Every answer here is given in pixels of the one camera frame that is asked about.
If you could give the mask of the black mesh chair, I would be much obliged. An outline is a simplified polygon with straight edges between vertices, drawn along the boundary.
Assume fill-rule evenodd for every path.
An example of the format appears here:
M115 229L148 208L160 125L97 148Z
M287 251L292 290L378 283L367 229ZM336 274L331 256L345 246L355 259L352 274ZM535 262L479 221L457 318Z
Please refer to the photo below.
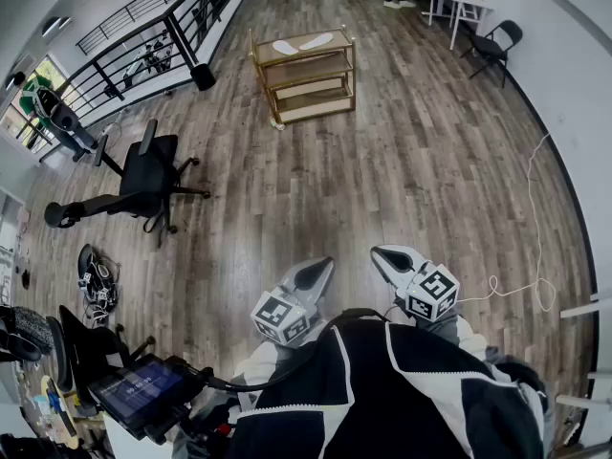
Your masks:
M145 198L141 194L122 196L104 194L67 205L51 202L45 208L44 220L51 228L67 229L83 218L97 214L138 211L142 208L143 201Z

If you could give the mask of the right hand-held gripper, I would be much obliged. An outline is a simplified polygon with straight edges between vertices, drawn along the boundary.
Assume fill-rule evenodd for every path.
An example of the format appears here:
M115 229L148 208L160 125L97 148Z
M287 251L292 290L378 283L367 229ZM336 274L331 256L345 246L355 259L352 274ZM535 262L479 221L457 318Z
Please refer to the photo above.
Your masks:
M371 259L407 313L435 322L455 305L459 281L444 265L426 262L415 249L379 245L371 249Z

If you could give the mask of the black chest mount rig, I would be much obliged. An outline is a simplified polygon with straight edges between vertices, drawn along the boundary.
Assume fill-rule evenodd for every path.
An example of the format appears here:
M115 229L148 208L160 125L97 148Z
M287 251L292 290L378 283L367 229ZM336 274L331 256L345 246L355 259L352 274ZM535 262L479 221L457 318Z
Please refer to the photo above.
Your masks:
M171 369L181 377L178 388L160 398L153 417L143 428L145 436L162 445L166 433L177 427L174 451L179 459L224 459L234 429L230 410L240 404L238 394L248 388L215 377L209 367L197 370L187 365ZM216 391L212 407L207 412L192 411L188 405L208 387Z

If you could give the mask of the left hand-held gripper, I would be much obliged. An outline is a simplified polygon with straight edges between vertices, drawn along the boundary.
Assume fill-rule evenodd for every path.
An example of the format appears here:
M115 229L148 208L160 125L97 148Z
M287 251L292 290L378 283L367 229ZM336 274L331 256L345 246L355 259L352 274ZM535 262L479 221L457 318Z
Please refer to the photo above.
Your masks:
M251 312L256 330L284 347L297 348L314 329L319 300L334 273L334 258L310 259L292 266L281 282L265 291Z

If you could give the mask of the black round bin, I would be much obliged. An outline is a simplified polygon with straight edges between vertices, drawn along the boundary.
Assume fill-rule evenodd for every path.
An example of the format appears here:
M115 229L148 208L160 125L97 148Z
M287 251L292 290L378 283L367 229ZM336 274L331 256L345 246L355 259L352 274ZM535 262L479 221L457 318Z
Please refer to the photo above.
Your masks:
M210 67L207 63L198 63L190 69L190 76L199 91L206 91L216 83Z

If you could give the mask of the black office chair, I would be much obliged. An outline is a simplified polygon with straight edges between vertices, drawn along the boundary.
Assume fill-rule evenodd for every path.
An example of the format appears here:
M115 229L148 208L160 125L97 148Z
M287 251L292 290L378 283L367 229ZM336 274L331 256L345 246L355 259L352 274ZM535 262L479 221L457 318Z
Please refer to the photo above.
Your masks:
M108 135L102 134L98 141L95 165L106 164L120 176L119 196L123 199L124 212L145 219L143 231L154 229L161 233L175 234L178 227L170 221L170 198L173 194L211 197L208 190L181 186L183 173L200 160L189 157L180 166L174 164L178 148L176 135L156 135L158 121L148 121L142 139L128 149L123 166L119 166L107 153Z
M111 330L105 326L88 328L67 307L59 306L59 318L48 316L57 364L55 385L66 396L76 395L86 410L97 404L89 385L105 378L139 358L156 343L152 336L133 352L122 341L121 324Z

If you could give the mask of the person's right forearm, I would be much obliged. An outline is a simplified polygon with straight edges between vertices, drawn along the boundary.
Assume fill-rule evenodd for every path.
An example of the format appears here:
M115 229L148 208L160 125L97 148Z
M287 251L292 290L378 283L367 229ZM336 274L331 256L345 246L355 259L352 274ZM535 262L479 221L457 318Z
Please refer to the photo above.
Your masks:
M483 361L488 344L486 339L474 332L470 324L460 315L456 306L451 307L435 321L415 317L416 326L428 331Z

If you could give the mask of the black metal railing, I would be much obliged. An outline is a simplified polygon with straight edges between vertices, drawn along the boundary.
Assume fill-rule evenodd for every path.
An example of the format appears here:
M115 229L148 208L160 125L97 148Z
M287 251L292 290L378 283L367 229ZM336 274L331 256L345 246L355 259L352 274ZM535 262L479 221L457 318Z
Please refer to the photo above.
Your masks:
M134 0L77 42L85 60L56 85L82 125L192 81L242 0Z

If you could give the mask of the black screen tablet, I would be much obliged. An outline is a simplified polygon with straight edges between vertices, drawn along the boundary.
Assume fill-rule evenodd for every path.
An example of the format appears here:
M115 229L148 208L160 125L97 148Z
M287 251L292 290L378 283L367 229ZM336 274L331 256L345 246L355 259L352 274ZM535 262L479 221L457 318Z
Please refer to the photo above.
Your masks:
M191 402L203 389L198 371L172 356L148 354L92 382L95 402L135 439L161 446L165 435L188 417Z

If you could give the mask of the round wooden side table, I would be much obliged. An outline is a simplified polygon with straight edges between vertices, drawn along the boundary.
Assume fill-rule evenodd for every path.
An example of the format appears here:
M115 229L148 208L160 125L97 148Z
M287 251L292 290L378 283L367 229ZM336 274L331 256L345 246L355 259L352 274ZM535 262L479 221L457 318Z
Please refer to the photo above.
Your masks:
M51 428L52 438L59 444L77 449L79 437L74 419L69 411L62 393L56 388L53 379L45 375L41 380L41 395L46 400L49 412L45 414Z

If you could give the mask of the black folding chair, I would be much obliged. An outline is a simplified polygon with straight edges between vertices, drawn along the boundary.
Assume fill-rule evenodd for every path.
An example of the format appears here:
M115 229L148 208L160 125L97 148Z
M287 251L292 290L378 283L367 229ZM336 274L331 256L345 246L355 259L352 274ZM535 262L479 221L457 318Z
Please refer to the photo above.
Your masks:
M493 39L496 31L501 31L510 40L510 44L505 48L502 48ZM473 72L469 76L469 79L476 77L494 64L498 64L502 72L501 86L505 87L506 75L508 74L509 50L518 44L522 38L522 29L513 20L504 20L500 22L484 36L475 33L470 34L470 46L461 54L461 57L465 57L471 52L476 52L484 59L485 64Z

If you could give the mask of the gold wooden shoe rack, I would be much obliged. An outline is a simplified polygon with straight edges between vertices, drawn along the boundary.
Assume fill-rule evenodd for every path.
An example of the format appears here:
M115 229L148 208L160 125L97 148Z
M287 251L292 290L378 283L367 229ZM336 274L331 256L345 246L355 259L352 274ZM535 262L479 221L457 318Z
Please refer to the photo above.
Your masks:
M323 33L332 33L334 39L310 51L299 50ZM298 53L276 52L276 40L287 41ZM272 127L282 130L297 121L356 109L356 39L344 25L276 40L257 42L249 35L249 56L271 110Z

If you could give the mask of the white metal frame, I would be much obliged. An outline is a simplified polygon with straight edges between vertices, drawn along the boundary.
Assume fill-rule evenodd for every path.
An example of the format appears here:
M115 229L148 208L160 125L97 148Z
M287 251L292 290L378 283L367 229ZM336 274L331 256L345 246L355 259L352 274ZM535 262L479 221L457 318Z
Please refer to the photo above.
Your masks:
M595 370L587 374L593 385L587 398L558 395L557 404L586 412L579 442L586 447L607 444L612 438L612 289L590 296L591 302L560 312L561 318L597 317Z

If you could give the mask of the person's left forearm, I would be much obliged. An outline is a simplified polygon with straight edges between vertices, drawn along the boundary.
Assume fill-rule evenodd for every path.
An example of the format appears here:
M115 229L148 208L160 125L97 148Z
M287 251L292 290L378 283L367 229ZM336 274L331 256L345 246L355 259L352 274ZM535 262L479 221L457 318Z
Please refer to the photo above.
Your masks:
M264 341L247 359L237 365L230 382L257 386L291 376L313 356L315 342L327 323L327 319L317 322L297 348Z

